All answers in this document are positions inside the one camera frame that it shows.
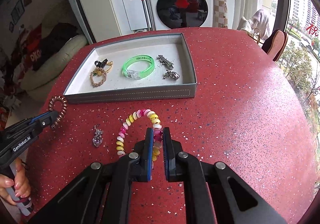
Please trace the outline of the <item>person's left hand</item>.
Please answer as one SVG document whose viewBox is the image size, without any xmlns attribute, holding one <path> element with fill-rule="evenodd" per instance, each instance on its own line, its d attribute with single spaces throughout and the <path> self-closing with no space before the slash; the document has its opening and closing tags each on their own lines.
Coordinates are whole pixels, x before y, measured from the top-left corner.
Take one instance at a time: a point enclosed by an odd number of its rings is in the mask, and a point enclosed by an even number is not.
<svg viewBox="0 0 320 224">
<path fill-rule="evenodd" d="M 25 175 L 25 168 L 20 158 L 16 158 L 15 166 L 16 166 L 16 175 L 13 180 L 2 174 L 1 174 L 1 180 L 0 180 L 1 198 L 13 206 L 15 206 L 16 203 L 12 200 L 11 196 L 8 194 L 6 190 L 7 188 L 14 186 L 15 196 L 21 197 L 21 198 L 26 198 L 31 193 L 31 186 L 29 184 L 28 178 Z"/>
</svg>

